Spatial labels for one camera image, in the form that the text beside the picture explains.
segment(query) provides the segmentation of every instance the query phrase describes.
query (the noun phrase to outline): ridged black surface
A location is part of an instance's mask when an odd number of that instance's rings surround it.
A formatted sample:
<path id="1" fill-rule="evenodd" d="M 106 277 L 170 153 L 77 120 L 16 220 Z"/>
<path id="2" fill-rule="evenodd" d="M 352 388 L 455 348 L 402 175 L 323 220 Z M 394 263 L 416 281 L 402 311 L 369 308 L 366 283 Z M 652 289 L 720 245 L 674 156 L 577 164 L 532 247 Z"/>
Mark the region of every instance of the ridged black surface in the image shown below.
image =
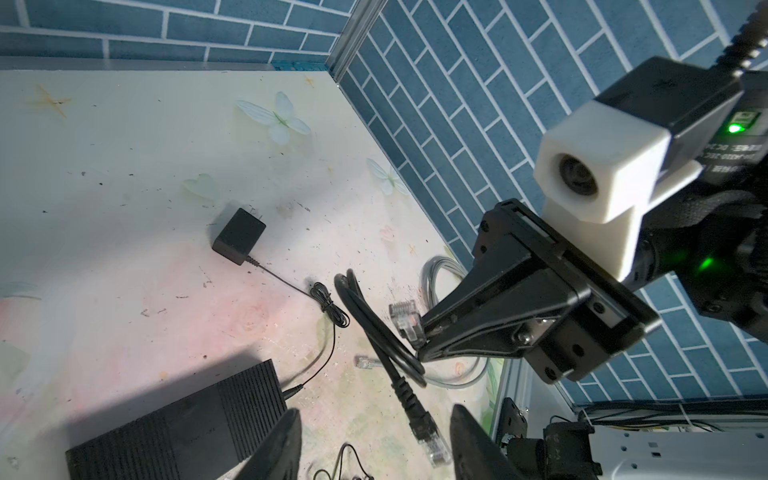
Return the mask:
<path id="1" fill-rule="evenodd" d="M 285 411 L 267 360 L 69 450 L 69 475 L 215 480 L 251 456 Z"/>
<path id="2" fill-rule="evenodd" d="M 72 480 L 180 480 L 162 410 L 67 452 Z"/>
<path id="3" fill-rule="evenodd" d="M 217 388 L 237 458 L 242 462 L 286 411 L 272 360 L 218 382 Z"/>

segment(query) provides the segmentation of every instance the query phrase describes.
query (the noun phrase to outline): tabletop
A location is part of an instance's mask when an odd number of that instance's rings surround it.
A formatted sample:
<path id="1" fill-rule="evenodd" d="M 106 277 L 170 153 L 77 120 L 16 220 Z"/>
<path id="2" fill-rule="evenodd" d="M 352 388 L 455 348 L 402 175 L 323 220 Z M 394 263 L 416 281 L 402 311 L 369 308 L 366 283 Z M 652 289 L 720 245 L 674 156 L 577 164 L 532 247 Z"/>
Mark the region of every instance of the tabletop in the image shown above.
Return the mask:
<path id="1" fill-rule="evenodd" d="M 0 477 L 67 478 L 67 449 L 260 361 L 283 387 L 322 364 L 333 329 L 318 305 L 211 250 L 239 207 L 266 224 L 252 257 L 291 283 L 337 300 L 333 276 L 353 268 L 386 322 L 395 301 L 425 312 L 419 271 L 449 251 L 326 72 L 0 71 L 0 84 Z M 377 478 L 453 478 L 356 355 L 373 351 L 353 320 L 287 401 L 300 478 L 331 469 L 343 442 Z M 452 381 L 473 361 L 427 369 Z M 414 386 L 446 438 L 456 402 L 488 423 L 495 365 L 469 389 Z"/>

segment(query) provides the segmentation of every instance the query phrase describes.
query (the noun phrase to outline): blue brick wall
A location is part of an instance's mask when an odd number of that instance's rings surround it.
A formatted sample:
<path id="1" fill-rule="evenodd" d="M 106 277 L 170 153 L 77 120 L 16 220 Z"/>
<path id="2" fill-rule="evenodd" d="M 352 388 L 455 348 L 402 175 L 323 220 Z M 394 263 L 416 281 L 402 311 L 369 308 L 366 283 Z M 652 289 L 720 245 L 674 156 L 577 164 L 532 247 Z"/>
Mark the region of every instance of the blue brick wall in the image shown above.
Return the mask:
<path id="1" fill-rule="evenodd" d="M 325 63 L 356 0 L 0 0 L 0 55 Z"/>
<path id="2" fill-rule="evenodd" d="M 389 0 L 341 87 L 471 266 L 484 211 L 511 197 L 541 209 L 533 161 L 548 128 L 652 55 L 711 65 L 755 4 Z M 768 396 L 768 346 L 697 315 L 674 275 L 638 295 L 663 328 L 563 382 L 575 404 Z"/>

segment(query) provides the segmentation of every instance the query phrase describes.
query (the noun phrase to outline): green light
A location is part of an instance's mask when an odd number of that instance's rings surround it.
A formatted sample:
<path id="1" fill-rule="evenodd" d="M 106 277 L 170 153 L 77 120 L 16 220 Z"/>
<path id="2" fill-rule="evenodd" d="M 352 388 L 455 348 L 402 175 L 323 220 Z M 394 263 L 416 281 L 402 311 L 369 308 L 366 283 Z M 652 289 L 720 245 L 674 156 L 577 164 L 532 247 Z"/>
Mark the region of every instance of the green light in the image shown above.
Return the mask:
<path id="1" fill-rule="evenodd" d="M 709 268 L 710 265 L 712 265 L 713 261 L 714 261 L 714 259 L 712 257 L 708 257 L 708 258 L 704 259 L 704 261 L 701 262 L 701 265 L 699 265 L 699 271 L 700 272 L 705 271 L 707 268 Z"/>

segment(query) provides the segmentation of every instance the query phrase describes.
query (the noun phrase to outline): white butterfly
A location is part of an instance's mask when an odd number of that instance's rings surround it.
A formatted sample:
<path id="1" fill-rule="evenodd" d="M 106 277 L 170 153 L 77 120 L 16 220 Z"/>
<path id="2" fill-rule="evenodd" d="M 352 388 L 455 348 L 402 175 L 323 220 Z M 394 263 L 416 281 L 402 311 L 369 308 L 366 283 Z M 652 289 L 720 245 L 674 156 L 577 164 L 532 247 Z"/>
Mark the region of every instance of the white butterfly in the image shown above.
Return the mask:
<path id="1" fill-rule="evenodd" d="M 375 161 L 370 158 L 366 158 L 366 160 L 373 175 L 381 179 L 382 192 L 385 195 L 392 195 L 392 187 L 396 188 L 401 194 L 408 195 L 408 187 L 400 180 L 400 176 L 392 168 L 392 165 L 389 165 L 389 173 L 387 174 Z"/>
<path id="2" fill-rule="evenodd" d="M 291 128 L 302 135 L 309 135 L 310 128 L 301 120 L 293 116 L 293 104 L 287 95 L 278 91 L 275 95 L 275 110 L 269 111 L 264 107 L 255 105 L 245 100 L 235 102 L 246 115 L 270 128 L 270 137 L 280 145 L 285 145 L 290 140 Z"/>

